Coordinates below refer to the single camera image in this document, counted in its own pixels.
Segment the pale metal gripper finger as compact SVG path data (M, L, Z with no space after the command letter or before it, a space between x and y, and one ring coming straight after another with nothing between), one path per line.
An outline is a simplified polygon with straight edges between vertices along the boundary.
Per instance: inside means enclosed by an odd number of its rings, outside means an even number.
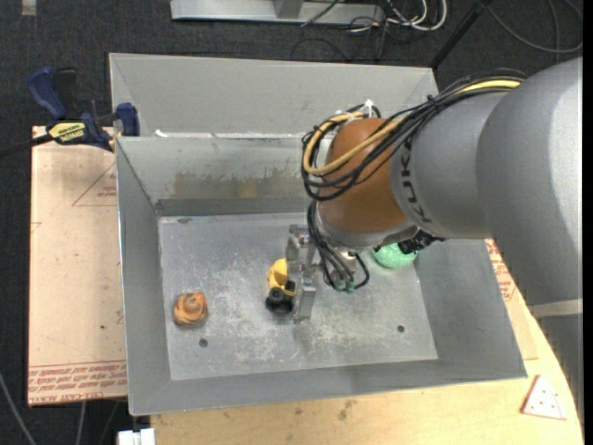
M299 240L297 237L290 235L287 239L285 248L285 258L287 268L289 270L299 270L301 266L301 251Z
M294 324L304 324L310 320L317 292L318 288L315 286L302 286L297 295Z

